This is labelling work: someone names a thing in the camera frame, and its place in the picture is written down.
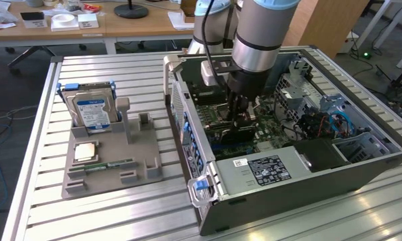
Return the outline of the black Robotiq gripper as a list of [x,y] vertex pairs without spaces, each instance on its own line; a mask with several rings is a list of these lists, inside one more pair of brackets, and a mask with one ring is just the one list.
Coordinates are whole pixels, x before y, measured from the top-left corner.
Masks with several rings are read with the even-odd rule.
[[269,71],[234,71],[227,80],[227,120],[233,127],[245,127],[250,123],[249,104],[263,92]]

